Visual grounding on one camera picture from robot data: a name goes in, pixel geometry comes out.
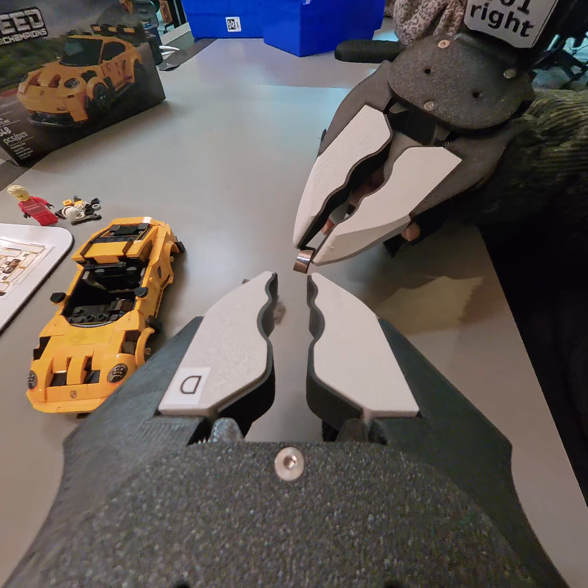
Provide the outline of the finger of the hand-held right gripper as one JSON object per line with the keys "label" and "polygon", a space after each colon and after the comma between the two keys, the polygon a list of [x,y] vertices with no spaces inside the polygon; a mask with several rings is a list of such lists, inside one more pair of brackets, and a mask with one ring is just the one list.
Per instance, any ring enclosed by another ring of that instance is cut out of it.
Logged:
{"label": "finger of the hand-held right gripper", "polygon": [[363,161],[378,155],[392,139],[386,115],[365,105],[316,158],[303,190],[293,230],[293,245],[303,248],[310,229],[332,196],[346,186]]}
{"label": "finger of the hand-held right gripper", "polygon": [[355,256],[399,234],[410,214],[461,162],[441,147],[412,147],[392,166],[386,182],[364,196],[317,248],[312,263],[322,266]]}

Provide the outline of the person's right forearm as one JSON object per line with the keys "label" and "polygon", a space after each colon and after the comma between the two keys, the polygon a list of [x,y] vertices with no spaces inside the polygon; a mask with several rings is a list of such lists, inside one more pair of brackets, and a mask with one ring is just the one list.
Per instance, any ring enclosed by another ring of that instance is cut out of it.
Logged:
{"label": "person's right forearm", "polygon": [[587,229],[587,90],[539,91],[465,216],[490,226],[546,215]]}

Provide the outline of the person's right hand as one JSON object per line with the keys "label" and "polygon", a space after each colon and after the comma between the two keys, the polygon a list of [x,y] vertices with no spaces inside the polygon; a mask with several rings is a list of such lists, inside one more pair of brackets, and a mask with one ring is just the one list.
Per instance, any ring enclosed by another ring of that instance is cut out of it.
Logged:
{"label": "person's right hand", "polygon": [[382,162],[378,167],[374,167],[370,174],[365,175],[360,175],[360,169],[357,168],[346,185],[336,189],[332,195],[329,195],[327,198],[327,207],[331,207],[328,210],[329,213],[332,213],[341,205],[344,205],[344,211],[342,218],[337,215],[335,215],[334,219],[330,215],[327,216],[325,224],[321,228],[324,236],[328,236],[342,219],[346,219],[353,214],[364,197],[371,195],[383,185],[385,166],[386,163]]}

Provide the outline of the lego set box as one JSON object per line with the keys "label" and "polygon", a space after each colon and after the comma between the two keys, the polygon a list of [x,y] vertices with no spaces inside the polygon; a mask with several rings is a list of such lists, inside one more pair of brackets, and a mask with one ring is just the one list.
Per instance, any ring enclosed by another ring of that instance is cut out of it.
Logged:
{"label": "lego set box", "polygon": [[1,1],[1,161],[49,153],[156,107],[162,1]]}

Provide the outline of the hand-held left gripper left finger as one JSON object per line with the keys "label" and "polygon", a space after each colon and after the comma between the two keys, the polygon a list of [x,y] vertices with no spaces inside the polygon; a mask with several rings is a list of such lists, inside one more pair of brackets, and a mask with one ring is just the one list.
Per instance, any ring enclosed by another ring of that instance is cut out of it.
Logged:
{"label": "hand-held left gripper left finger", "polygon": [[241,284],[202,317],[164,393],[165,416],[258,419],[275,397],[273,349],[277,274]]}

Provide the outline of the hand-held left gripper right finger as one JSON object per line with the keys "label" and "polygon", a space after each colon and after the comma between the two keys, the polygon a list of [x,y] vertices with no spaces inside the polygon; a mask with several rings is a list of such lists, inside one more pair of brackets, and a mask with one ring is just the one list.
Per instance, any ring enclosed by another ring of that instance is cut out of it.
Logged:
{"label": "hand-held left gripper right finger", "polygon": [[320,274],[307,279],[307,403],[322,420],[416,417],[419,407],[377,317]]}

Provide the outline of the labelled blue storage bin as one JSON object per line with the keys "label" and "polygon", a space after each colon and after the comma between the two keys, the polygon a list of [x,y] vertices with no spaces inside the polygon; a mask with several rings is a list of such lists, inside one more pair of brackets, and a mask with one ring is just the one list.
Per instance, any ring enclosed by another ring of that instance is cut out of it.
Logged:
{"label": "labelled blue storage bin", "polygon": [[196,39],[262,38],[263,28],[279,8],[305,1],[181,1]]}

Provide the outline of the yellow lego car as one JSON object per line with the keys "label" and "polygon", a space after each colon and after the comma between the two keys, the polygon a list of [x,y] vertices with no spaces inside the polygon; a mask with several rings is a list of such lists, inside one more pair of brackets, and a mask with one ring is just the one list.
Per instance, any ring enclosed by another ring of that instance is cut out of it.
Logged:
{"label": "yellow lego car", "polygon": [[72,256],[74,280],[55,292],[55,315],[33,349],[26,397],[42,413],[91,413],[151,355],[149,341],[173,258],[185,252],[169,224],[113,220]]}

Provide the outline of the red lego minifigure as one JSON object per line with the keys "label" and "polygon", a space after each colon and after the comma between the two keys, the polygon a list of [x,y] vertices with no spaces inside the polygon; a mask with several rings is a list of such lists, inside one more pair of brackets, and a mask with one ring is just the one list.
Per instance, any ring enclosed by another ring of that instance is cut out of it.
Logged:
{"label": "red lego minifigure", "polygon": [[59,218],[52,211],[53,205],[41,197],[31,195],[26,188],[19,185],[10,185],[7,192],[17,201],[23,216],[32,218],[41,226],[53,226]]}

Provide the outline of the white stand base board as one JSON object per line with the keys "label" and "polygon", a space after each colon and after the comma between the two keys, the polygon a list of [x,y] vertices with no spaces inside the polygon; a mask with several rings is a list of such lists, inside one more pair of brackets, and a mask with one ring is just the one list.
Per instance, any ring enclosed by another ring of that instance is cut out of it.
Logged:
{"label": "white stand base board", "polygon": [[74,244],[74,238],[67,229],[27,224],[1,224],[2,238],[48,246],[50,249],[32,273],[17,285],[16,290],[6,298],[1,298],[1,333],[64,260]]}

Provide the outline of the lego sticker sheet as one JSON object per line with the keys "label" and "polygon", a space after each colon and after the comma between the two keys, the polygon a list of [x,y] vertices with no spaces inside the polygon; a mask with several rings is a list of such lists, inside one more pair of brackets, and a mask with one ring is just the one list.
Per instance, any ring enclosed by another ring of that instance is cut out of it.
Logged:
{"label": "lego sticker sheet", "polygon": [[1,239],[1,298],[16,290],[49,249],[48,246]]}

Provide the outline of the speckled grey cloth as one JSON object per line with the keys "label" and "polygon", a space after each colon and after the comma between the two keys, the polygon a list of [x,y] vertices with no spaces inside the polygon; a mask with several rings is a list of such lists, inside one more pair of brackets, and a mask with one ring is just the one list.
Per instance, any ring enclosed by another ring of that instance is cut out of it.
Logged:
{"label": "speckled grey cloth", "polygon": [[396,38],[404,46],[433,35],[454,35],[463,24],[467,1],[386,1]]}

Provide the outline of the person's dark clothed torso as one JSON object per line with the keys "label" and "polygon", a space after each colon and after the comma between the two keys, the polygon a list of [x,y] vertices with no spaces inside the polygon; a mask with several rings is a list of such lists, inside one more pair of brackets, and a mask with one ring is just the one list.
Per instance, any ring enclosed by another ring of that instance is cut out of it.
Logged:
{"label": "person's dark clothed torso", "polygon": [[587,235],[537,219],[481,235],[587,500]]}

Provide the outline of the pile of small lego pieces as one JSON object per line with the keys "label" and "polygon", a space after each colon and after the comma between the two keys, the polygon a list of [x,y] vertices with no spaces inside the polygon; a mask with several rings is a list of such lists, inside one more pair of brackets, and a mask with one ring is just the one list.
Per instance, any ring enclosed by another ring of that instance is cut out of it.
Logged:
{"label": "pile of small lego pieces", "polygon": [[85,222],[102,220],[102,216],[99,214],[100,209],[98,198],[87,202],[74,196],[72,200],[63,201],[63,207],[55,210],[54,214],[58,219],[67,220],[72,226],[76,226]]}

